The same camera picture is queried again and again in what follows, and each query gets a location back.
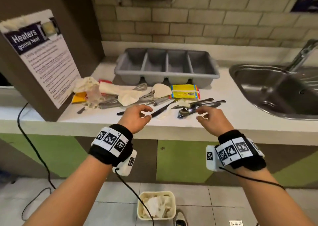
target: forearm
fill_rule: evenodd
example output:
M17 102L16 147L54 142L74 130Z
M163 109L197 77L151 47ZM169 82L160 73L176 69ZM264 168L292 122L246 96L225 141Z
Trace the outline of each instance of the forearm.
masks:
M253 172L240 167L235 172L242 176L278 183L267 168ZM238 179L261 226L315 226L284 189L262 182Z
M112 165L89 155L32 214L24 226L83 225Z

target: left hand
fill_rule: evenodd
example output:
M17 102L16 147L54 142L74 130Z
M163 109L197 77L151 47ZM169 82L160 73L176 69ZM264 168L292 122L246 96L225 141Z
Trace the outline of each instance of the left hand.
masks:
M140 117L140 112L151 112L153 108L144 104L134 105L127 108L124 115L119 120L118 124L126 127L131 133L135 134L140 132L145 125L151 120L151 116Z

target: white paper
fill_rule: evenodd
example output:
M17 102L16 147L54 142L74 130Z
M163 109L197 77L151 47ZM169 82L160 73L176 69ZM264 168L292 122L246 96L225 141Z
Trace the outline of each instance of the white paper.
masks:
M51 10L0 23L0 31L57 108L80 74Z

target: floor tile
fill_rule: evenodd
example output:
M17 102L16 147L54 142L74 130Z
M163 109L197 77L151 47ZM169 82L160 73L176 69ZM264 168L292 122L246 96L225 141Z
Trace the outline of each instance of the floor tile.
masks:
M287 189L288 194L304 209L318 209L318 190Z
M19 178L14 184L7 184L0 190L0 198L33 199L44 188L50 187L46 179ZM38 199L49 196L49 190L43 192Z
M250 205L241 187L209 186L212 206L219 207L244 207Z
M139 195L140 183L128 183ZM105 182L95 201L137 203L135 194L122 182Z
M0 198L0 225L21 226L24 221L21 214L31 199ZM24 213L24 218L30 215L40 206L43 200L35 200Z
M207 186L152 183L142 183L140 186L140 193L157 191L171 191L176 197L177 205L211 206Z
M318 209L304 209L305 214L318 225Z
M215 226L212 207L177 206L187 218L188 225ZM155 226L172 226L173 220L155 220ZM142 221L137 218L136 226L152 226L151 221Z
M135 226L137 204L96 202L84 226Z
M255 226L257 220L249 208L213 207L216 226L230 225L229 220L242 220L244 226Z

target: sink basin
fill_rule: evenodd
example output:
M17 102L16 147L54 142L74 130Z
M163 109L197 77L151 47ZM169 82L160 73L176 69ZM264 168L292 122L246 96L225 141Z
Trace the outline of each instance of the sink basin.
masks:
M280 66L234 65L230 75L245 98L278 117L318 120L318 68L289 73Z

